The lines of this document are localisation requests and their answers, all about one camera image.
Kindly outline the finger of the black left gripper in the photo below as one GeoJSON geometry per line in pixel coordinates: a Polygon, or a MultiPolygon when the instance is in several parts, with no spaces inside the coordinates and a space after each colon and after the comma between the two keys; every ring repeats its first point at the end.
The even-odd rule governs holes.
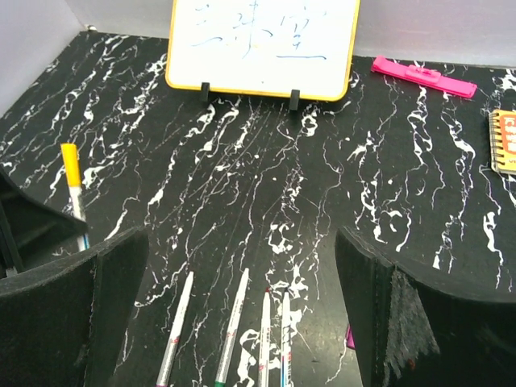
{"type": "Polygon", "coordinates": [[[1,277],[52,260],[51,253],[88,231],[86,223],[38,202],[1,171],[1,277]]]}

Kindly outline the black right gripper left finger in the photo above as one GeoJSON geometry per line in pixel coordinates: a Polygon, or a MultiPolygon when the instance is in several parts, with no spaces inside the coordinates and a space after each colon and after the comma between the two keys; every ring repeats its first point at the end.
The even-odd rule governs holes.
{"type": "Polygon", "coordinates": [[[108,386],[149,254],[124,231],[1,281],[3,386],[108,386]]]}

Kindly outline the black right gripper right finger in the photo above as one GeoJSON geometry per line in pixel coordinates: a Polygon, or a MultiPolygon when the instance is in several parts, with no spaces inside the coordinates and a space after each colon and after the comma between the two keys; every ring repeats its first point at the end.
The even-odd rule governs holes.
{"type": "Polygon", "coordinates": [[[363,385],[514,385],[512,293],[385,256],[350,228],[335,262],[363,385]]]}

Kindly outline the white pen yellow end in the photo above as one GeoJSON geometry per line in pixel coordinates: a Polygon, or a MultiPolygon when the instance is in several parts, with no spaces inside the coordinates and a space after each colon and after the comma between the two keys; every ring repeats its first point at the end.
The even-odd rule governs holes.
{"type": "MultiPolygon", "coordinates": [[[[69,186],[69,194],[73,208],[73,215],[75,218],[80,219],[84,223],[86,221],[86,218],[84,206],[82,204],[81,193],[82,191],[80,186],[69,186]]],[[[85,231],[82,234],[82,236],[77,238],[77,245],[80,252],[89,248],[88,231],[85,231]]]]}

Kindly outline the white pen magenta end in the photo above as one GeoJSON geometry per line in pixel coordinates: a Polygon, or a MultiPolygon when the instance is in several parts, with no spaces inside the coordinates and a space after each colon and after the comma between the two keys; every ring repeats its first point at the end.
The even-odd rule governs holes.
{"type": "Polygon", "coordinates": [[[194,282],[194,273],[189,272],[186,278],[184,288],[178,303],[177,312],[175,314],[169,339],[164,351],[163,360],[160,365],[160,371],[156,380],[156,386],[168,386],[171,371],[173,369],[173,361],[181,336],[181,330],[185,321],[186,311],[189,305],[189,298],[194,282]]]}

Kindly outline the yellow pen cap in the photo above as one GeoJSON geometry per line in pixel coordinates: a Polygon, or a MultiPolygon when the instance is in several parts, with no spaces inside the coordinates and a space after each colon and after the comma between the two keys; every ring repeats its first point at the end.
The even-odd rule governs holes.
{"type": "Polygon", "coordinates": [[[77,145],[64,143],[60,145],[64,162],[64,170],[69,187],[81,186],[81,171],[79,165],[77,145]]]}

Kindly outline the magenta pen cap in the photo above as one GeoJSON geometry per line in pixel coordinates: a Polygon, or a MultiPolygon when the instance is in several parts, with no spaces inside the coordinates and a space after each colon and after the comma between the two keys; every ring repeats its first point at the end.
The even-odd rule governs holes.
{"type": "Polygon", "coordinates": [[[346,335],[345,335],[346,347],[354,350],[355,343],[352,335],[352,328],[350,325],[347,325],[346,335]]]}

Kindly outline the white pen blue end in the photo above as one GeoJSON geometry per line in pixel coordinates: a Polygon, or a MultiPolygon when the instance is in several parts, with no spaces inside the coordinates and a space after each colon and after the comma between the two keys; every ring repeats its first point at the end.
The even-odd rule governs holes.
{"type": "Polygon", "coordinates": [[[281,387],[290,387],[291,381],[291,338],[290,298],[284,289],[281,304],[281,387]]]}

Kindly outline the white pen red end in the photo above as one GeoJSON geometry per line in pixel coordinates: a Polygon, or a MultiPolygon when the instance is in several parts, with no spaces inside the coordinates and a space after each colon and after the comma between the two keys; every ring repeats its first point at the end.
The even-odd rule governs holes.
{"type": "Polygon", "coordinates": [[[269,364],[269,347],[270,347],[270,294],[266,289],[264,292],[264,300],[262,305],[262,317],[260,324],[260,352],[259,352],[259,372],[258,386],[268,387],[268,364],[269,364]]]}

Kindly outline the white pen green end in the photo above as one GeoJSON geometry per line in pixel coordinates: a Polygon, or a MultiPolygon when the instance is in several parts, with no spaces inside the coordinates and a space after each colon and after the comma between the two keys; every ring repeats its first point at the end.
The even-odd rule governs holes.
{"type": "Polygon", "coordinates": [[[227,336],[224,341],[222,354],[218,363],[218,370],[215,377],[215,387],[225,386],[227,374],[231,363],[235,337],[239,328],[239,321],[242,313],[246,289],[248,286],[249,268],[245,268],[239,282],[239,287],[235,295],[235,302],[232,307],[231,317],[227,327],[227,336]]]}

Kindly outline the black whiteboard stand foot left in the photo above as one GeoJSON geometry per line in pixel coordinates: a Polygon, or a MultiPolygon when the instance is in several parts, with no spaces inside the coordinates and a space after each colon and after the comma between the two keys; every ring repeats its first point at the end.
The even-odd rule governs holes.
{"type": "Polygon", "coordinates": [[[202,102],[208,102],[210,97],[210,83],[209,82],[203,82],[201,84],[201,97],[200,100],[202,102]]]}

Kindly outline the black whiteboard stand foot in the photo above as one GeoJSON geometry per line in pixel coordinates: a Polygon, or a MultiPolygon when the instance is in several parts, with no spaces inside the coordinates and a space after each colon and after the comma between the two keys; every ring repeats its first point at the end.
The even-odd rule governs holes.
{"type": "Polygon", "coordinates": [[[291,94],[289,97],[289,110],[290,111],[297,111],[300,101],[300,90],[299,89],[292,89],[291,94]]]}
{"type": "Polygon", "coordinates": [[[203,82],[201,84],[201,97],[200,100],[202,102],[208,102],[210,97],[210,83],[209,82],[203,82]]]}

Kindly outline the small spiral notebook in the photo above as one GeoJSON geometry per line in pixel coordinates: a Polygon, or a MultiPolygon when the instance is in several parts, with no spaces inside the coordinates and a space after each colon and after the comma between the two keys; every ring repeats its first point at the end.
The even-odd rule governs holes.
{"type": "Polygon", "coordinates": [[[493,171],[516,172],[516,115],[514,110],[489,113],[490,164],[493,171]]]}

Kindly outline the black whiteboard stand foot right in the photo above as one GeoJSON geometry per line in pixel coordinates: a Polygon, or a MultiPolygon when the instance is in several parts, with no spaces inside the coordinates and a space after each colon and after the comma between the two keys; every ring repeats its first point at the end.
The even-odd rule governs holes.
{"type": "Polygon", "coordinates": [[[297,111],[300,101],[300,90],[299,89],[292,89],[291,94],[289,97],[289,110],[290,111],[297,111]]]}

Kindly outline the whiteboard with yellow frame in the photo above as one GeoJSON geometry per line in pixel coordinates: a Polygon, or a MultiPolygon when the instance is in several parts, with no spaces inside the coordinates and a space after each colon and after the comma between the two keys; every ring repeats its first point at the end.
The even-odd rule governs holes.
{"type": "Polygon", "coordinates": [[[174,89],[334,102],[347,92],[358,1],[175,1],[174,89]]]}

